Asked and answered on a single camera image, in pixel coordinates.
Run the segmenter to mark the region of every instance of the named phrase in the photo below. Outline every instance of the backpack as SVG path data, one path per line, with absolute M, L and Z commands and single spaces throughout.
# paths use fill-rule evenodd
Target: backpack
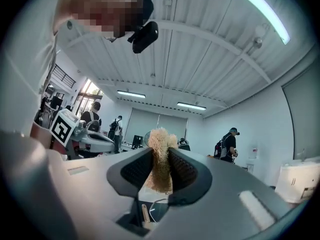
M 98 120 L 94 119 L 94 113 L 89 111 L 91 121 L 86 125 L 86 129 L 92 132 L 100 132 L 100 123 Z
M 112 122 L 111 126 L 110 126 L 110 131 L 108 133 L 108 138 L 111 140 L 115 139 L 115 135 L 116 135 L 116 130 L 119 128 L 119 122 L 120 120 L 117 121 L 117 119 L 114 119 L 114 122 Z
M 219 140 L 219 142 L 214 146 L 214 154 L 213 154 L 214 158 L 219 159 L 221 157 L 221 144 L 222 144 L 222 141 Z
M 225 140 L 224 140 L 223 137 L 222 137 L 222 139 L 221 139 L 221 155 L 220 155 L 220 159 L 226 157 L 227 154 L 228 154 L 228 151 L 229 151 L 229 150 L 227 150 L 226 146 L 224 145 L 224 142 L 225 142 L 226 139 L 228 139 L 230 136 L 231 136 L 231 134 L 228 135 L 228 136 L 225 138 Z
M 114 122 L 112 122 L 111 127 L 110 127 L 110 131 L 116 131 L 118 129 L 119 126 L 119 121 L 117 121 L 117 119 L 114 119 Z

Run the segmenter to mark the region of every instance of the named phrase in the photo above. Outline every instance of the white ceiling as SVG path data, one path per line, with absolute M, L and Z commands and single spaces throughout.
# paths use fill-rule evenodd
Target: white ceiling
M 62 26 L 58 44 L 115 101 L 168 111 L 181 111 L 177 102 L 197 104 L 207 110 L 182 110 L 208 117 L 272 84 L 314 45 L 294 2 L 266 1 L 291 37 L 287 45 L 247 0 L 153 0 L 159 38 L 139 55 L 126 38 L 109 43 L 75 22 L 72 30 Z M 266 28 L 260 49 L 253 47 L 257 26 Z M 146 99 L 117 90 L 145 94 Z

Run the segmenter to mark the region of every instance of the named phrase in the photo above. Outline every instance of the person wearing cap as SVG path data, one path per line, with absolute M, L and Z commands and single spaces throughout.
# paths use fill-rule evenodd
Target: person wearing cap
M 0 130 L 30 135 L 56 65 L 57 39 L 63 24 L 76 20 L 90 31 L 102 32 L 105 37 L 112 33 L 117 39 L 142 27 L 153 10 L 151 0 L 29 0 L 14 19 L 0 52 L 0 93 L 19 87 L 16 102 L 0 97 Z M 61 42 L 67 44 L 69 40 L 62 36 Z M 8 123 L 12 106 L 17 119 L 14 124 Z
M 226 156 L 221 157 L 220 160 L 232 163 L 233 157 L 237 157 L 238 153 L 236 152 L 235 148 L 236 145 L 236 136 L 240 135 L 237 128 L 231 128 L 230 131 L 222 137 L 222 148 L 226 148 Z

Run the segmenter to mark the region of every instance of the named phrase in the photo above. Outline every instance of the cap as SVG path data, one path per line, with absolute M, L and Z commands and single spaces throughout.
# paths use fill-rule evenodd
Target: cap
M 236 132 L 236 135 L 240 135 L 240 132 L 238 132 L 238 129 L 235 128 L 235 127 L 232 127 L 232 128 L 230 129 L 230 132 Z
M 137 17 L 137 25 L 143 26 L 150 18 L 152 12 L 154 11 L 154 3 L 152 0 L 143 0 L 142 13 Z

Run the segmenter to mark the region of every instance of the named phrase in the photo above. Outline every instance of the black t-shirt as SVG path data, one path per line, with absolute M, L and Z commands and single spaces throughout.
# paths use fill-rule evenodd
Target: black t-shirt
M 99 115 L 95 112 L 92 112 L 93 113 L 93 119 L 94 120 L 99 120 L 99 125 L 101 126 L 101 119 L 99 119 Z M 90 116 L 90 113 L 89 111 L 86 111 L 82 114 L 80 120 L 84 120 L 86 121 L 86 123 L 88 124 L 89 122 L 91 122 L 91 116 Z
M 223 147 L 226 147 L 227 155 L 232 156 L 230 153 L 230 148 L 236 148 L 236 137 L 232 136 L 231 132 L 228 132 L 228 134 L 224 135 L 223 138 Z

